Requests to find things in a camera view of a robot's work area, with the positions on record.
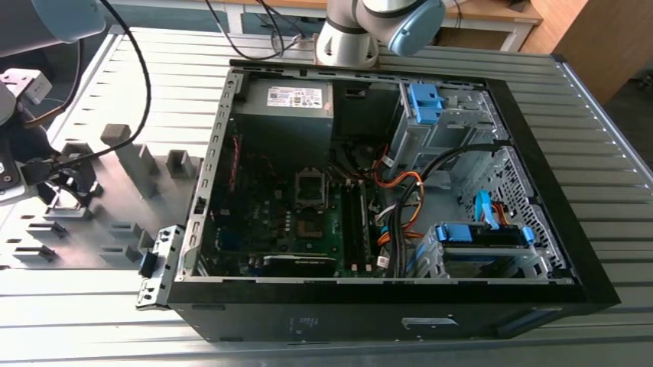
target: blue drive bay latch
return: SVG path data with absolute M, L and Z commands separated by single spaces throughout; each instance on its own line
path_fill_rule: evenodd
M 410 99 L 416 109 L 417 121 L 420 125 L 434 125 L 442 115 L 442 98 L 438 94 L 436 84 L 410 84 Z

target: motherboard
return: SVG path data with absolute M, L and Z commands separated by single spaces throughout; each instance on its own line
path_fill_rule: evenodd
M 365 177 L 337 175 L 312 167 L 277 171 L 260 154 L 239 158 L 214 201 L 215 241 L 205 250 L 213 275 L 378 276 L 369 216 L 378 188 Z

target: power supply label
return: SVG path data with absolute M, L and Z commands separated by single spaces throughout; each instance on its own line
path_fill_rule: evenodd
M 273 86 L 268 90 L 268 105 L 272 107 L 322 108 L 322 89 Z

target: wooden desk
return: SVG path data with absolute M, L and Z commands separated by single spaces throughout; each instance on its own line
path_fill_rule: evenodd
M 215 10 L 227 13 L 230 33 L 243 33 L 245 13 L 266 14 L 256 0 L 211 0 Z M 328 0 L 266 0 L 268 4 L 284 15 L 325 18 Z M 205 0 L 113 0 L 114 4 L 158 6 L 166 8 L 191 8 L 206 10 Z M 507 8 L 508 0 L 469 0 L 461 4 L 461 28 L 480 31 L 501 31 L 509 35 L 501 46 L 503 51 L 519 51 L 531 29 L 543 22 L 543 17 L 532 5 L 521 13 Z M 442 24 L 446 28 L 457 27 L 458 9 L 448 9 Z

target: ram slot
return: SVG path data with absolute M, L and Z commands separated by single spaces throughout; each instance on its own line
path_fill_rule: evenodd
M 344 185 L 341 187 L 342 200 L 342 227 L 345 267 L 353 271 L 365 268 L 366 247 L 364 241 L 364 228 L 361 217 L 361 188 Z

